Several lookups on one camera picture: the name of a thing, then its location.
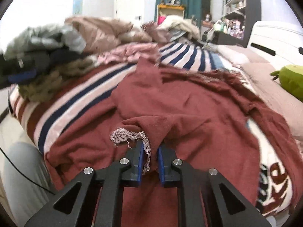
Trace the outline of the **blue wall poster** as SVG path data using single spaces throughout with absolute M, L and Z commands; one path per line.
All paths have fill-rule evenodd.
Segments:
M 83 12 L 83 0 L 73 0 L 72 14 L 81 15 Z

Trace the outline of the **dark shelving unit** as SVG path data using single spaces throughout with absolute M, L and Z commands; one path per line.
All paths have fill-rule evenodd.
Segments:
M 211 9 L 211 42 L 246 47 L 253 25 L 261 20 L 261 0 L 212 0 Z

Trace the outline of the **grey clothes pile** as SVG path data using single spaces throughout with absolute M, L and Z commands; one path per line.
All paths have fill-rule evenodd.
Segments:
M 1 53 L 1 89 L 18 86 L 21 97 L 44 103 L 70 80 L 97 67 L 71 25 L 27 28 Z

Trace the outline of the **white bed headboard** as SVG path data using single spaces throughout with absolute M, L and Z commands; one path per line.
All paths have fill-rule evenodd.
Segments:
M 291 24 L 258 21 L 247 45 L 279 70 L 285 65 L 302 65 L 302 29 Z

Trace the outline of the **light pink garment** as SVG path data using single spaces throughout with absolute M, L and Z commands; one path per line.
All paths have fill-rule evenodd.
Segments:
M 100 54 L 98 63 L 101 65 L 109 63 L 136 64 L 140 58 L 157 63 L 160 57 L 161 54 L 157 43 L 128 43 Z

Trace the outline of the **mauve satin bag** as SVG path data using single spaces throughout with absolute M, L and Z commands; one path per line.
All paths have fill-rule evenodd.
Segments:
M 172 38 L 169 31 L 159 28 L 155 22 L 148 22 L 141 25 L 141 28 L 152 37 L 156 43 L 169 43 Z

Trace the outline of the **white door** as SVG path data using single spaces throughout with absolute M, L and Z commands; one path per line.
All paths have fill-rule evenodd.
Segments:
M 156 0 L 114 0 L 114 17 L 140 27 L 155 17 Z

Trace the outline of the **brown pink duvet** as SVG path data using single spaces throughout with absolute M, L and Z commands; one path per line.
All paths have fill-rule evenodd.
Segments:
M 110 17 L 72 16 L 65 23 L 76 29 L 86 42 L 89 54 L 110 51 L 123 43 L 151 43 L 152 37 L 133 23 Z

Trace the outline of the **yellow wooden cabinet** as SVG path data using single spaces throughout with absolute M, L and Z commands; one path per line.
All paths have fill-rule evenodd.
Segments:
M 175 6 L 175 5 L 157 5 L 156 19 L 160 16 L 176 15 L 182 18 L 185 17 L 185 7 L 184 6 Z

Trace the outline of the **cream blanket pile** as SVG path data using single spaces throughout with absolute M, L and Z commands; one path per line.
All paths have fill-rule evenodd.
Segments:
M 183 30 L 191 34 L 194 39 L 199 40 L 201 38 L 200 29 L 192 24 L 191 19 L 183 19 L 177 15 L 168 15 L 164 21 L 159 24 L 158 28 L 164 30 Z

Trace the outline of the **pink ribbed pillow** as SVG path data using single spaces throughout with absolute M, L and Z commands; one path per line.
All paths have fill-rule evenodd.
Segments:
M 264 58 L 256 51 L 229 45 L 218 45 L 218 53 L 248 78 L 256 94 L 287 121 L 295 140 L 302 142 L 302 101 L 282 88 L 271 73 L 278 70 L 279 62 L 273 56 Z

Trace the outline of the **green plush toy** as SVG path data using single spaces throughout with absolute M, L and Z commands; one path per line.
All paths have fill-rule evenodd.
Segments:
M 303 75 L 302 66 L 286 65 L 280 70 L 270 73 L 273 80 L 279 79 L 280 85 L 288 93 L 296 97 L 298 100 L 303 99 Z

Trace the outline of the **striped fleece blanket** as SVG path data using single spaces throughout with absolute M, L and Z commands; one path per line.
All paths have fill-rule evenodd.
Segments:
M 190 73 L 227 72 L 224 70 L 204 72 L 201 68 L 191 71 L 188 68 L 174 65 L 157 65 L 152 61 L 149 62 L 156 67 L 174 67 Z M 90 108 L 107 99 L 125 76 L 136 71 L 137 65 L 138 62 L 136 64 L 111 63 L 99 66 L 91 72 L 70 81 L 47 103 L 27 101 L 20 97 L 17 92 L 10 96 L 9 103 L 13 108 L 14 116 L 24 126 L 30 139 L 45 159 L 46 154 L 58 138 Z M 287 179 L 282 184 L 273 180 L 278 173 L 286 172 L 282 161 L 268 138 L 252 118 L 247 119 L 246 126 L 259 144 L 258 199 L 254 206 L 264 215 L 273 215 L 278 213 L 279 210 L 294 208 L 295 206 L 291 206 L 292 185 L 289 184 Z M 136 140 L 143 141 L 147 156 L 143 174 L 149 172 L 152 151 L 144 132 L 131 132 L 124 128 L 118 128 L 110 135 L 110 140 L 114 143 L 115 148 L 122 145 L 127 145 L 127 148 L 129 148 Z

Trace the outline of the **dark red garment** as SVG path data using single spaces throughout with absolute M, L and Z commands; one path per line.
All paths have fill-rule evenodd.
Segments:
M 194 168 L 216 168 L 250 203 L 256 204 L 259 144 L 247 129 L 252 118 L 268 138 L 293 187 L 291 206 L 302 196 L 302 158 L 286 120 L 227 72 L 190 73 L 156 67 L 140 59 L 137 69 L 111 95 L 73 123 L 46 154 L 56 189 L 81 170 L 101 169 L 120 159 L 127 145 L 115 148 L 110 135 L 118 128 L 144 132 L 151 145 L 151 169 L 137 189 L 124 192 L 122 226 L 177 226 L 177 195 L 160 186 L 157 149 L 175 149 Z

